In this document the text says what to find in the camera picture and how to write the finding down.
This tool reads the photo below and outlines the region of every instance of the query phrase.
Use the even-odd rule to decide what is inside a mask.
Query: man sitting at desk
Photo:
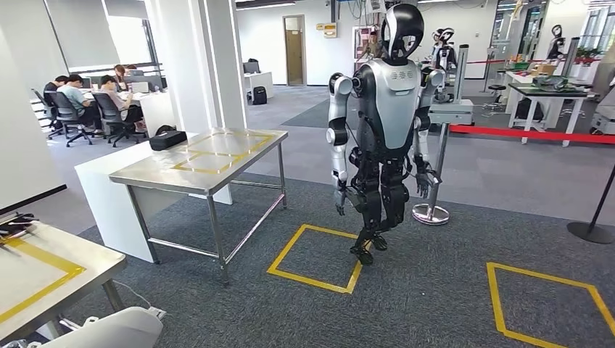
[[[91,125],[94,123],[94,134],[104,134],[102,130],[102,122],[100,120],[100,112],[95,101],[88,100],[83,96],[83,93],[79,91],[79,88],[83,87],[83,79],[81,76],[73,74],[68,77],[68,81],[65,85],[57,89],[58,92],[62,92],[70,101],[70,103],[77,109],[79,114],[79,121],[84,125]]]
[[[45,87],[43,87],[43,97],[45,98],[45,102],[47,102],[47,104],[53,105],[54,100],[51,98],[50,95],[45,94],[45,92],[55,92],[57,91],[58,87],[63,86],[64,84],[66,84],[67,81],[67,76],[60,75],[55,80],[50,83],[47,83]]]
[[[133,94],[130,92],[126,96],[126,100],[123,101],[117,93],[115,93],[115,78],[109,75],[105,75],[100,79],[100,91],[109,95],[109,98],[113,101],[113,104],[121,111],[122,120],[127,123],[137,123],[143,120],[143,111],[141,107],[131,105],[133,101]]]

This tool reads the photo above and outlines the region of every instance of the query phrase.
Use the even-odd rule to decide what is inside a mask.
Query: yellow floor marking
[[[561,346],[559,344],[551,343],[548,341],[543,341],[542,339],[537,339],[535,337],[523,335],[522,333],[510,331],[506,328],[506,325],[504,323],[504,314],[502,312],[502,304],[500,303],[500,292],[498,290],[498,280],[495,277],[495,270],[497,268],[501,270],[507,270],[510,272],[523,274],[526,276],[545,279],[547,281],[555,281],[558,283],[562,283],[562,284],[566,284],[570,286],[578,286],[580,288],[587,289],[590,292],[590,295],[592,299],[594,300],[594,303],[596,304],[596,306],[598,306],[600,313],[602,313],[602,316],[604,317],[604,320],[608,324],[608,327],[611,329],[611,333],[615,336],[615,320],[613,319],[613,316],[611,315],[611,313],[608,311],[606,304],[602,300],[602,297],[600,297],[600,294],[598,293],[598,290],[596,289],[595,286],[588,284],[588,283],[582,283],[580,281],[573,281],[571,279],[556,277],[554,275],[534,272],[532,270],[524,270],[523,268],[516,268],[512,266],[502,265],[500,263],[487,262],[487,278],[489,279],[489,290],[491,293],[491,302],[493,304],[493,315],[495,317],[495,327],[504,336],[510,337],[512,339],[517,339],[519,341],[523,341],[526,343],[530,343],[535,346],[544,347],[544,348],[565,348],[565,346]]]
[[[273,261],[271,266],[269,266],[269,268],[267,269],[267,273],[274,274],[276,276],[278,275],[283,278],[292,279],[293,281],[299,281],[301,283],[306,283],[312,286],[317,286],[322,289],[327,289],[327,290],[339,292],[342,294],[351,294],[355,290],[355,286],[357,285],[357,280],[359,279],[359,274],[361,273],[361,269],[363,268],[363,265],[361,265],[361,263],[358,261],[355,264],[355,267],[352,269],[352,273],[350,274],[350,280],[348,281],[348,284],[346,285],[346,287],[326,283],[324,281],[319,281],[316,279],[304,277],[302,275],[300,276],[297,274],[293,274],[290,272],[277,269],[278,266],[280,265],[280,262],[282,262],[286,254],[288,254],[288,252],[290,251],[294,243],[297,242],[299,237],[301,237],[301,235],[303,234],[303,231],[305,231],[306,229],[313,230],[313,231],[320,231],[324,233],[333,234],[335,236],[341,236],[341,237],[346,237],[346,238],[351,238],[351,239],[357,238],[355,234],[335,231],[335,230],[331,230],[331,229],[324,228],[324,227],[318,227],[314,225],[303,224],[301,225],[301,227],[299,227],[297,232],[295,232],[293,237],[290,238],[290,241],[282,249],[282,251],[280,252],[280,255],[278,255],[278,257],[276,257],[276,259]]]

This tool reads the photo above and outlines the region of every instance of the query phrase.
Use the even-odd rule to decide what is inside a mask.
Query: ceiling light
[[[239,1],[239,2],[236,2],[237,11],[243,11],[245,9],[264,9],[264,8],[267,8],[267,7],[279,7],[279,6],[294,5],[294,1],[274,2],[273,4],[272,3],[269,3],[269,4],[265,3],[265,4],[262,4],[262,5],[259,5],[259,4],[252,5],[251,3],[254,3],[254,2],[256,2],[256,1]]]
[[[420,0],[419,4],[427,4],[428,2],[446,2],[446,1],[457,1],[457,0]]]

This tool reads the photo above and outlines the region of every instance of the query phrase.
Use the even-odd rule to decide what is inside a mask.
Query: black box
[[[188,139],[188,137],[186,136],[186,132],[182,132],[179,130],[169,130],[160,134],[159,136],[150,138],[149,145],[151,146],[152,150],[160,151],[177,145],[182,141],[185,141],[186,139]]]

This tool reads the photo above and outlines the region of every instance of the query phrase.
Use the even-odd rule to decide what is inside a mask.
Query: black case
[[[267,104],[267,91],[265,87],[254,87],[252,91],[252,105]]]
[[[159,136],[155,136],[149,140],[149,145],[152,150],[160,151],[164,149],[168,149],[173,145],[177,145],[182,141],[188,139],[186,136],[186,132],[181,132],[179,130],[169,130],[168,132],[164,132]]]

